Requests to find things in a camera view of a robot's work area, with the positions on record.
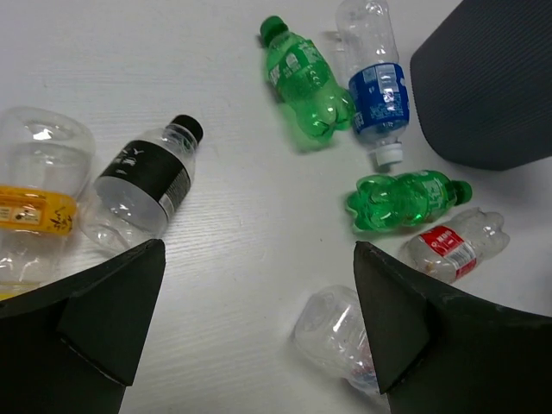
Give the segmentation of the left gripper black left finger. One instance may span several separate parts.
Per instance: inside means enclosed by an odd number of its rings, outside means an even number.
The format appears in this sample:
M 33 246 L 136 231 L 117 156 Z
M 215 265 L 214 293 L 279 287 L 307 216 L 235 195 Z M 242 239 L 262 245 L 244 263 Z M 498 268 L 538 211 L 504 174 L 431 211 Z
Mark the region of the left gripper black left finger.
M 1 303 L 3 413 L 117 413 L 166 268 L 152 239 Z

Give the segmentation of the clear crushed bottle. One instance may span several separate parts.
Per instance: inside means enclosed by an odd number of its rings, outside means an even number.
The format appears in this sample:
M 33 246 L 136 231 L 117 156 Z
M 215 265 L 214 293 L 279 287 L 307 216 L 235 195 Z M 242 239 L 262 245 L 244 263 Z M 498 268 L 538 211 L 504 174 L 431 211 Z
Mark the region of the clear crushed bottle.
M 295 324 L 292 341 L 326 374 L 366 395 L 379 391 L 356 291 L 332 285 L 312 294 Z

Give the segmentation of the clear bottle red label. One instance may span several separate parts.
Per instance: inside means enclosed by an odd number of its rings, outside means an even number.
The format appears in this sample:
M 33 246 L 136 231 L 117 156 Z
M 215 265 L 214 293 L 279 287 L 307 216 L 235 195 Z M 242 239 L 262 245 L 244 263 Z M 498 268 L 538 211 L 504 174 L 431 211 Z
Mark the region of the clear bottle red label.
M 465 210 L 407 241 L 398 251 L 398 259 L 452 284 L 508 246 L 510 237 L 503 231 L 504 224 L 498 212 Z

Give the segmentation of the clear bottle blue label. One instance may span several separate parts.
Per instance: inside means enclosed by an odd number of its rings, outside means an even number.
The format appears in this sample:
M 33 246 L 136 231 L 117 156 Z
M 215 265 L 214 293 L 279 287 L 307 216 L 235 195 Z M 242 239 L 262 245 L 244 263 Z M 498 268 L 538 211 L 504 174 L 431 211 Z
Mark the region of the clear bottle blue label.
M 356 108 L 353 129 L 377 166 L 400 163 L 399 137 L 409 124 L 410 104 L 388 3 L 344 1 L 336 11 L 336 27 Z

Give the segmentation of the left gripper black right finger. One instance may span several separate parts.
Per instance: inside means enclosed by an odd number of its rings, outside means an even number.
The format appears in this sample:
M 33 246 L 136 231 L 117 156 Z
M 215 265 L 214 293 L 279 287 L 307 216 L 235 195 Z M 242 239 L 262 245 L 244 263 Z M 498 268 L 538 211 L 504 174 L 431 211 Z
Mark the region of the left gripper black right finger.
M 394 413 L 548 413 L 551 320 L 354 248 L 379 391 Z

